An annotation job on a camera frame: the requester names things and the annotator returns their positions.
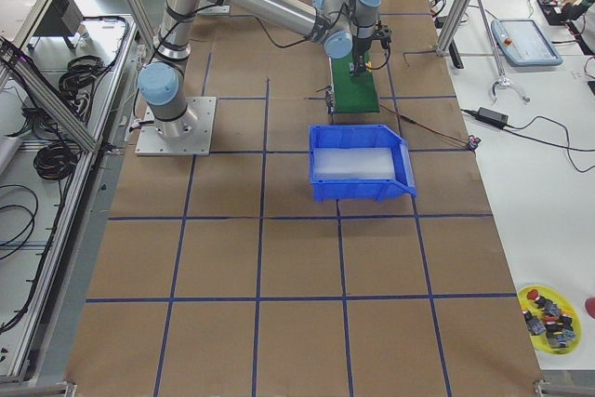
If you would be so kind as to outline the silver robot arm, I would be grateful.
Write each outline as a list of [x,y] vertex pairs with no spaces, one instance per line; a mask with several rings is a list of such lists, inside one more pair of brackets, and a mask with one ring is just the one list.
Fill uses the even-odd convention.
[[199,116],[183,84],[193,26],[205,10],[228,6],[242,12],[228,20],[211,20],[214,35],[229,32],[237,44],[251,46],[256,36],[252,26],[272,24],[297,35],[300,44],[322,46],[332,60],[349,57],[351,73],[358,76],[369,69],[365,55],[375,41],[390,47],[390,29],[378,16],[380,5],[381,0],[166,0],[154,54],[138,80],[157,136],[185,139],[198,130]]

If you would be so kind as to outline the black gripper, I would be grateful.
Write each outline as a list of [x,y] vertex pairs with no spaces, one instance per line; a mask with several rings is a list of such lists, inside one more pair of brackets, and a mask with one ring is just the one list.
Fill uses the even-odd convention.
[[352,61],[353,63],[353,76],[358,77],[363,72],[363,65],[360,62],[364,62],[364,56],[370,49],[373,43],[373,36],[367,37],[352,37]]

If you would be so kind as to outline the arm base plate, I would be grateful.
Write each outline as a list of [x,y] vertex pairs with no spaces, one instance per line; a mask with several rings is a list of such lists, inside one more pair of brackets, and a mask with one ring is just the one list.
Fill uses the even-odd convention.
[[209,155],[213,124],[216,115],[216,97],[187,97],[187,111],[175,122],[154,119],[147,107],[145,121],[139,132],[135,153],[138,156]]

